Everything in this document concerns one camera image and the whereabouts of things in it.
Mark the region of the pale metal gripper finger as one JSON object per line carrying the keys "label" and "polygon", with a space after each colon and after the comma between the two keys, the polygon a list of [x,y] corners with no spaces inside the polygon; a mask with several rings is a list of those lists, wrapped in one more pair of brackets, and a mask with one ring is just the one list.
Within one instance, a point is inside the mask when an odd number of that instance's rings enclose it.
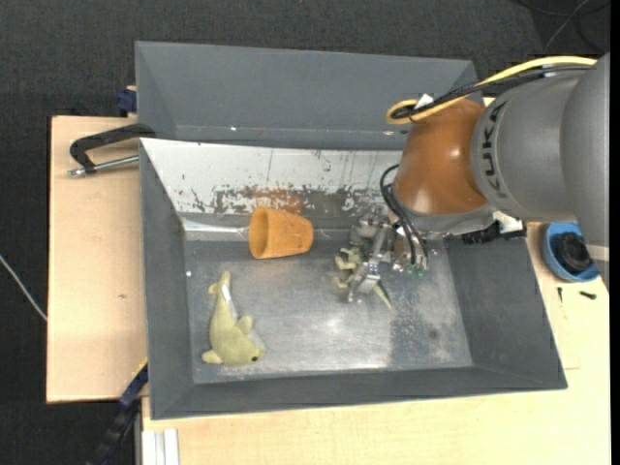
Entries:
{"label": "pale metal gripper finger", "polygon": [[373,294],[380,279],[381,277],[377,274],[364,274],[357,285],[357,301],[363,302],[369,295]]}
{"label": "pale metal gripper finger", "polygon": [[347,300],[350,303],[361,302],[361,297],[371,290],[371,278],[368,272],[355,272],[351,276]]}

